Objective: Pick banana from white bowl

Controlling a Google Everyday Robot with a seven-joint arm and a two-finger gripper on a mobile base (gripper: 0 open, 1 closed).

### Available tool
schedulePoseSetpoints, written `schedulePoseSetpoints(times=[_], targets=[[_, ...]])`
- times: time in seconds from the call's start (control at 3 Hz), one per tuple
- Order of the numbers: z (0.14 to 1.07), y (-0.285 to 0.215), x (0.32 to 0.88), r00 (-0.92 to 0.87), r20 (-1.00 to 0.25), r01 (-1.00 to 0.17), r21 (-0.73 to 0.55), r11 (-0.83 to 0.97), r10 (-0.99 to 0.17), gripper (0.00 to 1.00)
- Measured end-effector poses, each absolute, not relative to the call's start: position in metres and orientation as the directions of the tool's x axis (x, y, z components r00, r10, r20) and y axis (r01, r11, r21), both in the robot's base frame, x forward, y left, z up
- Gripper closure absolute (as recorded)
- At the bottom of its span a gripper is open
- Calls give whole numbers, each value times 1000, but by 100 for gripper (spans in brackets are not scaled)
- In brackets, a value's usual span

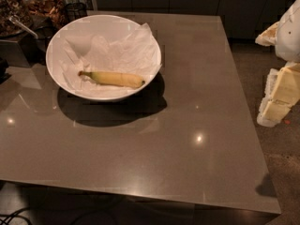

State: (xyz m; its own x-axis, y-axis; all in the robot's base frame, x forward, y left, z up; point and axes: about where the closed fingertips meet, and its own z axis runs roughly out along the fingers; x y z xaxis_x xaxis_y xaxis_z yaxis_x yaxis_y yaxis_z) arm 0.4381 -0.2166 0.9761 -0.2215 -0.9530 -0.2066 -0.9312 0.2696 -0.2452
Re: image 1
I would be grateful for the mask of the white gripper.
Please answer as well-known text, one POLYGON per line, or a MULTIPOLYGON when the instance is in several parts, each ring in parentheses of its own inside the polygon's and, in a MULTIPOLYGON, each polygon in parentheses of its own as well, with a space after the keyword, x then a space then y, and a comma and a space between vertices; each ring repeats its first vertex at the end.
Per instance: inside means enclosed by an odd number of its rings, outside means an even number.
POLYGON ((275 46, 277 57, 289 61, 280 70, 272 68, 267 76, 264 98, 259 108, 257 123, 272 128, 279 124, 300 100, 300 0, 295 0, 255 42, 275 46))

